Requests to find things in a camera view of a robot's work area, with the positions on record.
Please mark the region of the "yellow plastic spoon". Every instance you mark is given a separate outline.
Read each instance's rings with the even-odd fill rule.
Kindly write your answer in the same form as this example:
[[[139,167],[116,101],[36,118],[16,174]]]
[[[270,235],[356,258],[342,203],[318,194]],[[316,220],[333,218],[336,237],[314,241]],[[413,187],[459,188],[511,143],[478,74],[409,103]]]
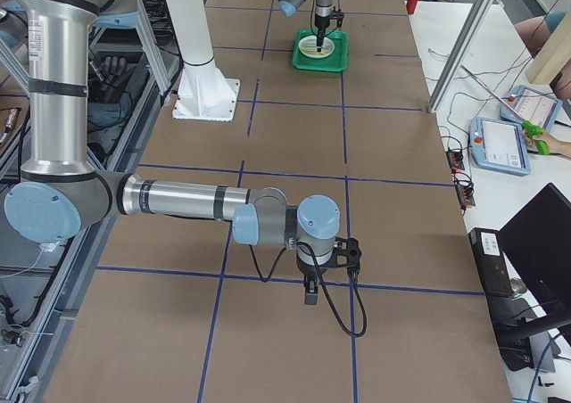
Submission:
[[[304,56],[312,59],[322,59],[331,55],[333,53],[333,50],[327,50],[327,49],[317,50],[316,48],[301,47],[300,52]]]

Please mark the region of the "pale green plastic fork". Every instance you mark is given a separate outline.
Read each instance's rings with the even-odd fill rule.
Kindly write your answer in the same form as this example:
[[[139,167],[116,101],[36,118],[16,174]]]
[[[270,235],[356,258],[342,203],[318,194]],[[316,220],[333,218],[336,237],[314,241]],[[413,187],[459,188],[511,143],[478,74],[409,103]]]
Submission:
[[[316,48],[317,43],[315,40],[306,39],[300,43],[300,47],[302,47],[302,48]]]

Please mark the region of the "white round plate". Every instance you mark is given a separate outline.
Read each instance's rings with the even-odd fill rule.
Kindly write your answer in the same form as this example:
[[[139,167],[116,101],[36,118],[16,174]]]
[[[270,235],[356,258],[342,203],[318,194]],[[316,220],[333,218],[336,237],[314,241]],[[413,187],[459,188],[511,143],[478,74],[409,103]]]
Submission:
[[[300,48],[301,48],[301,47],[300,47],[300,43],[301,43],[303,40],[306,40],[306,39],[311,39],[311,40],[315,40],[315,41],[316,41],[316,36],[310,35],[310,36],[301,38],[301,39],[299,40],[299,42],[298,42],[298,50],[299,50],[299,51],[300,51]],[[316,49],[317,49],[317,50],[327,49],[327,50],[333,50],[333,52],[334,52],[334,51],[335,51],[335,43],[334,43],[331,39],[325,37],[323,46],[322,46],[322,47],[316,47]]]

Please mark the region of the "green plastic tray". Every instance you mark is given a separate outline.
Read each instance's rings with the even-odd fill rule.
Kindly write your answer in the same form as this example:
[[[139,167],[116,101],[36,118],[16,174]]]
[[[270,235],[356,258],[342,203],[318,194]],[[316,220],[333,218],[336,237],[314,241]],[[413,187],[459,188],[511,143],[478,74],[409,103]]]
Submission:
[[[325,72],[341,72],[346,69],[348,64],[348,36],[345,32],[332,31],[327,34],[326,37],[335,43],[335,51],[324,59],[305,57],[298,50],[299,40],[310,35],[314,35],[311,29],[300,29],[296,35],[292,55],[292,64],[296,69]]]

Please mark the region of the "black computer box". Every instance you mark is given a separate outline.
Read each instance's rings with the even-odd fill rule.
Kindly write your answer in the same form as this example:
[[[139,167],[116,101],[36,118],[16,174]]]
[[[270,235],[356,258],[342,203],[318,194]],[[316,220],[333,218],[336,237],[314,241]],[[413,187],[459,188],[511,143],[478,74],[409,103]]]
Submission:
[[[498,231],[474,227],[468,233],[468,238],[485,295],[512,300],[519,297],[509,278]]]

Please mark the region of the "teach pendant near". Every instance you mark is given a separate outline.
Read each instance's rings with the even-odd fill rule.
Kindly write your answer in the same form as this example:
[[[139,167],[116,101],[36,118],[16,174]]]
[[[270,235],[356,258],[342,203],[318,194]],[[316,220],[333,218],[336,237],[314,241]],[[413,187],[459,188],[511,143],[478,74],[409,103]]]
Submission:
[[[468,148],[482,169],[516,176],[531,173],[523,127],[519,123],[474,117],[469,125]]]

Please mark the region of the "teach pendant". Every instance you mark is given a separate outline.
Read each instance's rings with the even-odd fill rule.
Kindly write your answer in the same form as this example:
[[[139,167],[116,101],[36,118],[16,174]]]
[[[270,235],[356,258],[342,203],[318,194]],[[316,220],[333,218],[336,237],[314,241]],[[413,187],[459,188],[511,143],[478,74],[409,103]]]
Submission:
[[[482,169],[516,176],[531,173],[523,127],[519,123],[474,117],[469,125],[468,148]]]
[[[563,102],[553,94],[545,94],[529,86],[518,85],[507,94],[507,103],[536,126],[551,131]]]

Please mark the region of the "teach pendant far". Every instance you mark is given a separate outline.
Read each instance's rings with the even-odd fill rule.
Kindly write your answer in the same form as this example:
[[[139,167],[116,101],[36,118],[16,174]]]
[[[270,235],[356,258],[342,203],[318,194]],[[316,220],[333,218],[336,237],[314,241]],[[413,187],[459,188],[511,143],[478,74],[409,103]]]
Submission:
[[[545,94],[529,86],[518,85],[507,94],[507,103],[536,126],[551,131],[563,102],[553,94]]]

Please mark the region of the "black monitor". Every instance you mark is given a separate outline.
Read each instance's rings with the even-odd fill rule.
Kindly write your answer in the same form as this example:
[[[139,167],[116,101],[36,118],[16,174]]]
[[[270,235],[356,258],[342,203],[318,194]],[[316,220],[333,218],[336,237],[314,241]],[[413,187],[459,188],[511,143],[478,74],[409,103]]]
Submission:
[[[500,247],[545,312],[570,307],[570,200],[543,187],[499,231]]]

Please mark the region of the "white pedestal column with base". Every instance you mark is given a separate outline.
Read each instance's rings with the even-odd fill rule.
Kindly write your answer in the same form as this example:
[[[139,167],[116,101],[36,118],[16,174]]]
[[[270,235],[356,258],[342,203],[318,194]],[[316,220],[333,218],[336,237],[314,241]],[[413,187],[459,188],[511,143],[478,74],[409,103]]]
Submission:
[[[229,122],[240,88],[217,67],[203,0],[166,0],[184,63],[175,119]]]

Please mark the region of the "aluminium frame post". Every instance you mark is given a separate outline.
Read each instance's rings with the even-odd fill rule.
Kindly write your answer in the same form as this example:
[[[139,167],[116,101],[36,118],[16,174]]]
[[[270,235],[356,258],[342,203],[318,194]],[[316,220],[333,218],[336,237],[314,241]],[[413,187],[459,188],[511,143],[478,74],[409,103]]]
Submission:
[[[472,4],[430,97],[430,101],[427,105],[428,112],[435,113],[439,109],[447,91],[451,87],[452,79],[455,77],[459,66],[463,63],[468,49],[480,29],[493,1],[494,0],[475,0]]]

